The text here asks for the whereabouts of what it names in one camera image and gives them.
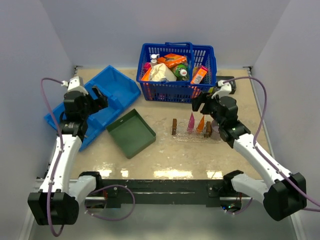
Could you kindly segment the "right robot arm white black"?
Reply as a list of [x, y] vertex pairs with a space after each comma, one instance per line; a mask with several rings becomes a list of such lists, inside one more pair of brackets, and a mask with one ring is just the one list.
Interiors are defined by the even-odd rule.
[[201, 93], [192, 99], [192, 110], [210, 115], [218, 124], [221, 139], [242, 155], [259, 173], [256, 180], [240, 170], [223, 177], [223, 192], [230, 197], [238, 192], [260, 202], [268, 215], [280, 221], [307, 206], [306, 179], [279, 164], [257, 142], [238, 119], [237, 101], [230, 96]]

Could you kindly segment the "orange toothpaste tube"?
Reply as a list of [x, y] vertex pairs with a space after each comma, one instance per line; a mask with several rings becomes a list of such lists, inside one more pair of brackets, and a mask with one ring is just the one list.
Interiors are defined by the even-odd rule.
[[200, 122], [197, 125], [196, 133], [201, 134], [204, 130], [204, 127], [205, 127], [205, 116], [203, 115]]

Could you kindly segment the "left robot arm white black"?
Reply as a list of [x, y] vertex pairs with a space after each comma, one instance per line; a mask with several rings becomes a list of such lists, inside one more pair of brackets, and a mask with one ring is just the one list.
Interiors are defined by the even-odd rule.
[[87, 120], [108, 107], [108, 98], [99, 88], [94, 85], [92, 91], [96, 98], [78, 90], [69, 90], [64, 95], [53, 159], [38, 192], [30, 193], [27, 199], [41, 226], [73, 225], [86, 196], [99, 196], [104, 190], [98, 172], [84, 172], [75, 184], [70, 184], [71, 168], [88, 129]]

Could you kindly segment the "pink toothpaste tube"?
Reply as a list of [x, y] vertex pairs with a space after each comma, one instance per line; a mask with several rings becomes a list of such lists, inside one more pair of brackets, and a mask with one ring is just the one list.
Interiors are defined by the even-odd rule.
[[186, 132], [189, 134], [192, 133], [194, 130], [194, 126], [195, 126], [195, 118], [194, 118], [193, 113], [191, 113], [188, 124], [187, 124]]

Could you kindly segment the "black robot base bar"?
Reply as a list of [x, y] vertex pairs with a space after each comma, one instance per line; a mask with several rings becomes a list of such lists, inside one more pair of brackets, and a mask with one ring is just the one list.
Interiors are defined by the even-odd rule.
[[203, 205], [209, 208], [227, 205], [235, 201], [239, 193], [225, 188], [222, 179], [103, 179], [99, 187], [108, 187], [90, 193], [86, 201], [92, 206], [120, 208], [132, 204], [132, 195], [121, 186], [127, 187], [140, 205]]

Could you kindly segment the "clear glass tray wooden handles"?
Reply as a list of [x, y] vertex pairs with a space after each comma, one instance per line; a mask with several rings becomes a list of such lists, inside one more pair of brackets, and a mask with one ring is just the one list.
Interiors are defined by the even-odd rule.
[[219, 133], [214, 133], [211, 128], [211, 122], [205, 121], [204, 128], [201, 133], [197, 132], [198, 122], [195, 123], [195, 128], [191, 131], [187, 131], [189, 121], [187, 119], [177, 120], [173, 119], [171, 126], [171, 135], [176, 141], [186, 143], [222, 143]]

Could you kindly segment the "purple translucent cup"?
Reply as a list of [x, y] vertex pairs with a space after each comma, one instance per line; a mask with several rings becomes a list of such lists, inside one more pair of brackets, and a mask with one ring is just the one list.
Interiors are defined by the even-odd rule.
[[212, 120], [211, 122], [211, 136], [213, 140], [219, 141], [221, 139], [220, 133], [219, 133], [219, 125], [215, 120]]

